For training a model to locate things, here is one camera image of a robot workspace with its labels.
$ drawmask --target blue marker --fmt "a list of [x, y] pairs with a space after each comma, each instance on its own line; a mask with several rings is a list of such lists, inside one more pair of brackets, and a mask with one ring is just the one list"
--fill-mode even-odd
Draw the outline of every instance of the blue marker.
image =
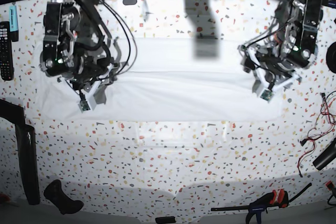
[[17, 23], [17, 13], [15, 5], [9, 7], [9, 31], [12, 41], [19, 41], [19, 26]]

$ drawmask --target table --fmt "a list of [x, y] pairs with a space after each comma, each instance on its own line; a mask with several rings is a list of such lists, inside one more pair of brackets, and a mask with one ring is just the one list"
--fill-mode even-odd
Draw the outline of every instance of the table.
[[[118, 1], [109, 0], [117, 2], [117, 11], [122, 13]], [[261, 20], [270, 22], [265, 17], [269, 19], [268, 14], [278, 3], [277, 0], [217, 1], [227, 5], [231, 13], [224, 14], [222, 19], [227, 21], [232, 36], [235, 29], [244, 29], [247, 22], [255, 22], [255, 34], [267, 29]], [[332, 140], [334, 132], [322, 138], [316, 152], [303, 161], [303, 178], [298, 176], [296, 166], [299, 156], [309, 148], [301, 147], [299, 141], [314, 125], [321, 104], [319, 93], [335, 89], [334, 74], [327, 68], [325, 55], [336, 39], [333, 22], [336, 10], [323, 8], [318, 59], [314, 66], [300, 73], [302, 83], [295, 83], [284, 93], [283, 115], [276, 121], [60, 122], [47, 119], [35, 105], [37, 80], [33, 73], [39, 70], [32, 64], [33, 52], [36, 42], [43, 38], [46, 2], [16, 3], [20, 37], [19, 42], [12, 44], [15, 80], [0, 80], [1, 97], [21, 103], [26, 122], [36, 130], [41, 192], [60, 178], [64, 192], [84, 202], [83, 211], [132, 216], [144, 222], [175, 216], [177, 223], [223, 214], [211, 213], [210, 208], [246, 205], [273, 189], [284, 188], [291, 197], [309, 182], [313, 186], [291, 206], [326, 200], [330, 195], [324, 184], [334, 179], [336, 164], [333, 162], [318, 172], [312, 161]], [[1, 20], [8, 20], [8, 7], [9, 4], [0, 6]], [[260, 12], [255, 21], [249, 15], [251, 8]], [[141, 17], [123, 15], [136, 38], [153, 36], [147, 24], [138, 22]], [[177, 26], [178, 22], [167, 25], [155, 36], [187, 37], [197, 33], [177, 33]], [[24, 197], [14, 128], [1, 120], [0, 133], [0, 191], [12, 199]], [[50, 204], [43, 196], [41, 200]]]

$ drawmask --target black device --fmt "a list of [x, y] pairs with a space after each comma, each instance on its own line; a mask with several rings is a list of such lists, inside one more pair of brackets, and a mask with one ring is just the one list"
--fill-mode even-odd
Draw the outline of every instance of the black device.
[[329, 70], [336, 73], [336, 42], [328, 48], [326, 61]]
[[72, 200], [62, 191], [60, 180], [54, 180], [44, 190], [43, 195], [50, 200], [61, 214], [75, 214], [82, 209], [84, 203], [80, 200]]
[[317, 170], [322, 170], [336, 158], [336, 138], [331, 144], [313, 161]]
[[0, 99], [0, 118], [15, 125], [17, 155], [20, 176], [27, 201], [30, 205], [40, 204], [37, 176], [35, 129], [25, 123], [25, 111], [21, 106]]
[[9, 21], [0, 23], [0, 71], [4, 81], [12, 81], [14, 77], [12, 42], [9, 33]]

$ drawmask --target plastic part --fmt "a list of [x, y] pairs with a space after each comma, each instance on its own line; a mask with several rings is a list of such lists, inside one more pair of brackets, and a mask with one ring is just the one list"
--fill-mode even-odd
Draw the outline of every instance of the plastic part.
[[44, 190], [43, 195], [50, 200], [61, 214], [75, 214], [82, 209], [84, 203], [80, 200], [72, 200], [62, 191], [60, 180], [54, 180]]
[[331, 144], [313, 161], [317, 170], [322, 170], [336, 158], [336, 138]]
[[30, 205], [40, 203], [37, 162], [35, 149], [35, 129], [25, 124], [24, 109], [0, 99], [0, 117], [15, 124], [19, 167], [22, 185]]

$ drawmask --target cable bundle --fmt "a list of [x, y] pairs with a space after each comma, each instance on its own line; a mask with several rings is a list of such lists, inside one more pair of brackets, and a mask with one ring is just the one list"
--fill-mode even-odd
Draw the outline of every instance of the cable bundle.
[[[312, 149], [305, 152], [298, 160], [298, 165], [297, 165], [297, 168], [299, 170], [299, 174], [300, 174], [300, 177], [303, 177], [302, 174], [301, 174], [301, 170], [300, 170], [300, 165], [302, 163], [302, 161], [312, 155], [314, 153], [314, 151], [316, 150], [316, 140], [326, 136], [327, 134], [329, 134], [330, 132], [332, 132], [334, 129], [335, 129], [335, 125], [336, 125], [336, 120], [335, 120], [335, 116], [336, 115], [333, 115], [330, 113], [330, 107], [332, 105], [332, 103], [336, 100], [336, 98], [334, 97], [331, 97], [332, 94], [334, 94], [336, 91], [333, 91], [331, 92], [327, 97], [324, 93], [321, 93], [321, 96], [322, 96], [322, 106], [321, 106], [321, 110], [320, 110], [320, 114], [318, 115], [318, 117], [316, 118], [316, 121], [315, 121], [315, 125], [313, 128], [311, 128], [308, 133], [307, 133], [307, 137], [300, 141], [300, 144], [302, 146], [305, 145], [306, 142], [311, 142], [313, 143], [313, 146], [312, 146]], [[318, 133], [318, 134], [313, 134], [311, 135], [311, 131], [313, 130], [317, 130], [317, 123], [318, 123], [318, 120], [321, 116], [325, 116], [326, 119], [327, 119], [327, 123], [330, 125], [330, 127], [328, 128], [328, 130], [324, 131], [324, 132], [321, 132], [321, 133]]]

